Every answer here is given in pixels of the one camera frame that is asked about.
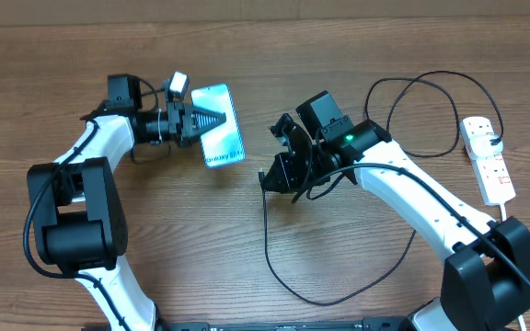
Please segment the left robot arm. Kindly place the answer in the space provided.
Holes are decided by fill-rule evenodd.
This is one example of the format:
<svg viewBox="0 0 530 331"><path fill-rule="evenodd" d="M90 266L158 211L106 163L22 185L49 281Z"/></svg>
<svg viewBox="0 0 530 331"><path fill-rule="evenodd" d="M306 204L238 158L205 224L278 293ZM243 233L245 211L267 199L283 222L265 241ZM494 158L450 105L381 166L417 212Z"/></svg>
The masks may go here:
<svg viewBox="0 0 530 331"><path fill-rule="evenodd" d="M189 78L182 73L163 84L164 108L143 108L139 76L113 74L107 83L107 98L82 118L86 129L72 148L27 173L24 255L44 277L81 283L110 330L165 330L125 256L128 231L113 173L135 145L189 147L223 126L226 115L185 103Z"/></svg>

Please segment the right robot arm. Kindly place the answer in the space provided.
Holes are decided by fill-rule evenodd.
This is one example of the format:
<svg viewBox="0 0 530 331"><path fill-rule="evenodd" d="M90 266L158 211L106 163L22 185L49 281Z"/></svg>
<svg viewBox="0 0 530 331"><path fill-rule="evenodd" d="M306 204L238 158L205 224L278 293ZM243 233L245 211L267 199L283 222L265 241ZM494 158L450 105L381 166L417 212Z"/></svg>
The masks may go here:
<svg viewBox="0 0 530 331"><path fill-rule="evenodd" d="M285 146L259 175L264 193L309 197L332 177L374 193L425 241L444 266L441 293L405 317L367 330L504 330L530 310L530 232L465 204L415 165L372 120L352 123L328 91L283 114L271 133Z"/></svg>

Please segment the blue Samsung Galaxy smartphone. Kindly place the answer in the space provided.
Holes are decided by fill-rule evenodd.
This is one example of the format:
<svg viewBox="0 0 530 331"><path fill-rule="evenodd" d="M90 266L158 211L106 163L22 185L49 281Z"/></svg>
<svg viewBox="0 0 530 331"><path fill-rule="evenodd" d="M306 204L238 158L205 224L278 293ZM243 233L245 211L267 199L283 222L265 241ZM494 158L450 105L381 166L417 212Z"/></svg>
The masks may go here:
<svg viewBox="0 0 530 331"><path fill-rule="evenodd" d="M229 86L218 84L194 89L191 100L196 107L225 114L224 123L201 135L206 166L215 168L243 161L246 154Z"/></svg>

